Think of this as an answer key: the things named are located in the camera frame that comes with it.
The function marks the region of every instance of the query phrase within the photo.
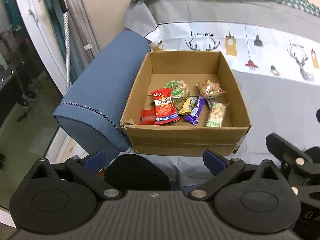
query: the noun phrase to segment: blue cushion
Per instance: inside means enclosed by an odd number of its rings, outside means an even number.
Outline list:
[[[107,163],[106,151],[101,150],[98,153],[90,154],[81,161],[86,170],[90,171],[92,174],[97,174]]]
[[[93,60],[69,89],[53,116],[87,153],[126,151],[130,142],[120,128],[135,77],[149,42],[124,30]]]
[[[217,157],[214,153],[205,150],[203,153],[203,162],[208,170],[214,175],[217,176],[221,171],[227,168],[224,158]]]

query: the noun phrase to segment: yellow candy wrapper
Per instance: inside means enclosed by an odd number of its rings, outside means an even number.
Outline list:
[[[178,114],[191,114],[192,109],[195,107],[197,100],[197,97],[188,97],[187,101],[185,101],[183,107],[181,108]]]

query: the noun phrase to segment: shower hose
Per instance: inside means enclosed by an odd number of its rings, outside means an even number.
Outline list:
[[[70,36],[69,36],[69,22],[68,22],[68,12],[63,14],[63,22],[64,22],[64,33],[65,33],[65,41],[66,41],[66,65],[67,65],[67,89],[68,92],[70,87]]]

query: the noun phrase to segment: floor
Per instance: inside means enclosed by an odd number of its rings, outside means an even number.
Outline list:
[[[26,110],[16,104],[0,127],[0,152],[6,155],[0,170],[0,205],[8,208],[9,200],[35,161],[43,157],[58,129],[52,113],[62,96],[56,92],[49,77],[40,83],[41,89],[26,118],[16,120]]]
[[[16,228],[0,223],[0,240],[7,240],[15,231],[17,231]]]
[[[82,149],[75,140],[73,140],[69,135],[66,134],[66,139],[64,140],[60,151],[56,154],[57,157],[54,163],[64,163],[67,159],[73,156],[84,158],[87,155],[88,154],[86,153],[86,151]]]

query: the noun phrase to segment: blue gripper pad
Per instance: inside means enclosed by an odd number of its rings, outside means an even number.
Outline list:
[[[106,152],[101,150],[96,154],[85,157],[83,167],[93,174],[97,174],[107,163]]]
[[[227,168],[227,164],[223,160],[208,150],[203,152],[203,162],[214,176],[218,175],[221,171]]]

